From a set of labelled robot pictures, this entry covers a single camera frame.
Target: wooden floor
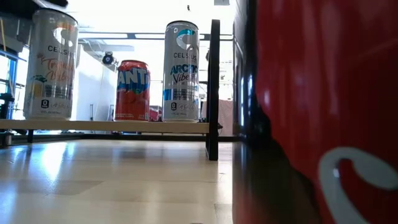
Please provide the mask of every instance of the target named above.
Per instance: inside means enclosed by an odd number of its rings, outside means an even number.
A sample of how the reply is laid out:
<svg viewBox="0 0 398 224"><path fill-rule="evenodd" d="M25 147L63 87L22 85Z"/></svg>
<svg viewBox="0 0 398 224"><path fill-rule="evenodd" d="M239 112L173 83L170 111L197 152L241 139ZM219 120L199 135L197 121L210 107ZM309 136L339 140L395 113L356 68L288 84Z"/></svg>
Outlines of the wooden floor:
<svg viewBox="0 0 398 224"><path fill-rule="evenodd" d="M230 143L79 140L0 149L0 223L232 223Z"/></svg>

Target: wooden shelf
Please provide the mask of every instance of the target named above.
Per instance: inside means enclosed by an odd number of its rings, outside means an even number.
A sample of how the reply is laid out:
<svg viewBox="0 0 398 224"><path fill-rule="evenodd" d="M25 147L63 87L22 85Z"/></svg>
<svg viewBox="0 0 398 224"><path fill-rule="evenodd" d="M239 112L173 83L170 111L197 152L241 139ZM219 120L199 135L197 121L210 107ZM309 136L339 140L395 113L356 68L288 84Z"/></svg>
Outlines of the wooden shelf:
<svg viewBox="0 0 398 224"><path fill-rule="evenodd" d="M0 129L140 131L148 133L209 133L208 123L133 121L47 121L0 119Z"/></svg>

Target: arctic vibe can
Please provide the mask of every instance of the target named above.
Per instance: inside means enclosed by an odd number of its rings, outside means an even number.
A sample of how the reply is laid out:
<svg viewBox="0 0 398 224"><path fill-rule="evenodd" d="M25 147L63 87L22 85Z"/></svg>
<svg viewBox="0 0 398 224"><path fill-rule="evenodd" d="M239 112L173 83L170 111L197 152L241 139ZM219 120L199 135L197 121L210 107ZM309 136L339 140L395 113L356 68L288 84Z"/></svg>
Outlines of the arctic vibe can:
<svg viewBox="0 0 398 224"><path fill-rule="evenodd" d="M24 116L70 119L76 69L78 23L54 9L33 15Z"/></svg>
<svg viewBox="0 0 398 224"><path fill-rule="evenodd" d="M187 21L167 25L165 32L163 121L198 119L198 27Z"/></svg>
<svg viewBox="0 0 398 224"><path fill-rule="evenodd" d="M118 67L116 121L149 120L148 65L137 60L124 60Z"/></svg>

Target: orange can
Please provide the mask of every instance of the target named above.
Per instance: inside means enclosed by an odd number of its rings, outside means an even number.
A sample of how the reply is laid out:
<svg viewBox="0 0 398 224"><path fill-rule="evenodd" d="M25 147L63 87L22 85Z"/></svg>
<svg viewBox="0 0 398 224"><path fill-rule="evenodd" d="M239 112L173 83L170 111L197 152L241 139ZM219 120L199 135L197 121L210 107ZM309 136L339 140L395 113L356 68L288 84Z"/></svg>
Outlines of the orange can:
<svg viewBox="0 0 398 224"><path fill-rule="evenodd" d="M118 67L116 121L149 120L150 71L145 62L124 60Z"/></svg>

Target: beverage can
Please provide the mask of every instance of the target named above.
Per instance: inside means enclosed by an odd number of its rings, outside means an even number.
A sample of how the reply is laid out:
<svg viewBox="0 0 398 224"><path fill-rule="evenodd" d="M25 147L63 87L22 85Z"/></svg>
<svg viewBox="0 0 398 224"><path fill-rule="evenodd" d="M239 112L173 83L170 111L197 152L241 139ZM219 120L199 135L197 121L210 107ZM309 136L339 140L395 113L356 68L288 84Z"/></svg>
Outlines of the beverage can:
<svg viewBox="0 0 398 224"><path fill-rule="evenodd" d="M116 121L149 120L150 71L145 62L123 60L118 67Z"/></svg>
<svg viewBox="0 0 398 224"><path fill-rule="evenodd" d="M198 119L198 27L174 21L165 32L163 120Z"/></svg>
<svg viewBox="0 0 398 224"><path fill-rule="evenodd" d="M77 21L54 9L33 15L24 116L70 119L76 70Z"/></svg>
<svg viewBox="0 0 398 224"><path fill-rule="evenodd" d="M396 223L398 4L240 3L234 223Z"/></svg>

